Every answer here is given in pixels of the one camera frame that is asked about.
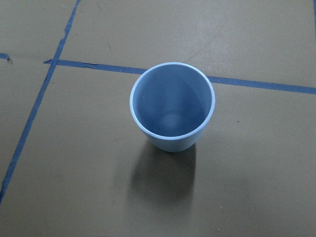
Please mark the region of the blue plastic cup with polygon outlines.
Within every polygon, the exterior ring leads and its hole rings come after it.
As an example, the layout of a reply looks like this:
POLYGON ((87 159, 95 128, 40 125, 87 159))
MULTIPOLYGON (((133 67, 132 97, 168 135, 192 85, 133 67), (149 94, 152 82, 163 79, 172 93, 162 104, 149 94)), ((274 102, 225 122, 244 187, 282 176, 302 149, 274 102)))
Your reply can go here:
POLYGON ((136 125, 153 145, 172 153, 197 142, 215 104, 214 88, 207 76, 179 62, 146 70, 133 85, 129 98, 136 125))

